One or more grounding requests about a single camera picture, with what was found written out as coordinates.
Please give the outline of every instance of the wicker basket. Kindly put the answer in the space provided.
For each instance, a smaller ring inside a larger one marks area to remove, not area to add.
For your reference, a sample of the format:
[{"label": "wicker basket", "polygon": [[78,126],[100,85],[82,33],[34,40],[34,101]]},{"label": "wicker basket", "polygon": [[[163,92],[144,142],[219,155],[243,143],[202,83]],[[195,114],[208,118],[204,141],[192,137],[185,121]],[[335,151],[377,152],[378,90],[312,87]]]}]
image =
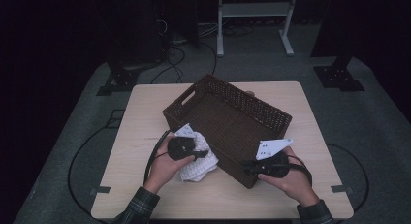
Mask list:
[{"label": "wicker basket", "polygon": [[218,166],[246,188],[252,188],[257,177],[247,175],[239,162],[255,159],[261,140],[283,138],[292,119],[210,75],[191,85],[163,115],[172,130],[190,123],[202,133],[219,159]]}]

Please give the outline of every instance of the white paper card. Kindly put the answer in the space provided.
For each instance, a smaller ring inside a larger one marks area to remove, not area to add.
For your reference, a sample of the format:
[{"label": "white paper card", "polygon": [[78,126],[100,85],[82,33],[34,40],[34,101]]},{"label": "white paper card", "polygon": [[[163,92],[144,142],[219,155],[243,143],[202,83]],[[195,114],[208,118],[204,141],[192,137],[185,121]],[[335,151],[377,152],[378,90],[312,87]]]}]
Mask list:
[{"label": "white paper card", "polygon": [[256,159],[262,160],[270,158],[292,142],[292,139],[260,141]]},{"label": "white paper card", "polygon": [[187,123],[179,130],[174,133],[177,137],[185,137],[195,139],[196,135],[194,134],[193,129],[191,129],[190,124]]}]

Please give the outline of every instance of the white metal frame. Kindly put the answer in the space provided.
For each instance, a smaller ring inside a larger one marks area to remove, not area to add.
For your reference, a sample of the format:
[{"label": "white metal frame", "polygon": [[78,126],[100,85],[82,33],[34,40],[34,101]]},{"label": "white metal frame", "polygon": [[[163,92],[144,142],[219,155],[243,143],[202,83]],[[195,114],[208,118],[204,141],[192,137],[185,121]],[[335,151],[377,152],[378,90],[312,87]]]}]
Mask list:
[{"label": "white metal frame", "polygon": [[217,34],[217,56],[224,56],[223,45],[223,18],[225,17],[269,17],[285,16],[284,28],[279,30],[281,41],[287,55],[294,55],[293,48],[288,40],[287,34],[290,27],[291,17],[296,0],[290,2],[277,3],[240,3],[223,4],[223,0],[218,0],[218,34]]}]

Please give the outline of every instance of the person's left hand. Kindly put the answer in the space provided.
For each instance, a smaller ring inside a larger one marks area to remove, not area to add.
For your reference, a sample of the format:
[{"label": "person's left hand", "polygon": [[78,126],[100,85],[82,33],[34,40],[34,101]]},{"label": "person's left hand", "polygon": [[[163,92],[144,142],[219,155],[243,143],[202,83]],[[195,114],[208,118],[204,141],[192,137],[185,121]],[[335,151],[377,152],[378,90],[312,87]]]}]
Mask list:
[{"label": "person's left hand", "polygon": [[175,136],[167,136],[158,148],[156,159],[151,165],[150,175],[144,184],[144,188],[151,193],[157,194],[160,188],[168,183],[182,167],[193,162],[195,159],[194,155],[177,161],[170,158],[167,153],[167,144],[171,138],[175,138]]}]

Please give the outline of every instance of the wooden table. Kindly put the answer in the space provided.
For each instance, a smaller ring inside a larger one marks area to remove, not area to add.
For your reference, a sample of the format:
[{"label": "wooden table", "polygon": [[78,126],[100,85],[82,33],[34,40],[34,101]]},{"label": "wooden table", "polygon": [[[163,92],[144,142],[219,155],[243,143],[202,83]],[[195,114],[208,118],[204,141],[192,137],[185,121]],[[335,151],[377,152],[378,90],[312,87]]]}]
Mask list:
[{"label": "wooden table", "polygon": [[[162,110],[191,84],[137,85],[131,94],[118,131],[101,187],[91,210],[99,219],[122,212],[142,186],[152,148],[168,124]],[[333,193],[341,180],[318,124],[296,81],[233,82],[293,117],[285,138],[313,176],[313,188],[325,200],[334,218],[350,218],[353,209],[345,192]],[[166,219],[293,219],[299,218],[296,201],[262,181],[247,189],[220,168],[200,182],[181,182],[179,174],[159,192],[161,200],[152,218]]]}]

